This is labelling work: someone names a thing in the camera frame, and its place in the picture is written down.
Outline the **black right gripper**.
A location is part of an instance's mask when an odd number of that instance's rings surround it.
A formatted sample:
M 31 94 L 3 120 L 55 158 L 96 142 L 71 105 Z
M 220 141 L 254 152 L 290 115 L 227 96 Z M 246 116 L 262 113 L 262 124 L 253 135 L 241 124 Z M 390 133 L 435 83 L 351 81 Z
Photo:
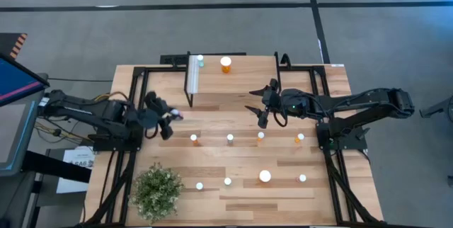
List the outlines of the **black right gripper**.
M 275 122 L 280 127 L 287 126 L 287 114 L 284 108 L 284 104 L 282 102 L 282 97 L 277 92 L 278 90 L 278 80 L 271 79 L 270 83 L 266 85 L 263 89 L 250 91 L 249 93 L 254 96 L 262 96 L 262 103 L 265 105 L 265 110 L 262 111 L 259 108 L 254 108 L 251 106 L 246 106 L 248 110 L 252 113 L 256 114 L 259 118 L 259 127 L 266 128 L 268 124 L 268 114 L 272 113 L 275 119 Z M 277 114 L 280 114 L 284 119 L 284 123 L 281 123 L 277 119 Z

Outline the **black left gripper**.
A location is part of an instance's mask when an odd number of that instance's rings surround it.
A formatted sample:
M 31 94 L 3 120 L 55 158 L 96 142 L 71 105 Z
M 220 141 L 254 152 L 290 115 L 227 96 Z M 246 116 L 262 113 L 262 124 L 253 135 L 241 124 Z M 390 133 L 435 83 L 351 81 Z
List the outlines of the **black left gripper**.
M 138 123 L 145 129 L 144 136 L 147 139 L 154 138 L 160 127 L 162 139 L 168 140 L 173 135 L 171 121 L 181 120 L 181 116 L 173 115 L 177 113 L 177 109 L 169 106 L 164 99 L 156 95 L 155 91 L 146 94 L 144 103 L 146 108 L 137 111 Z

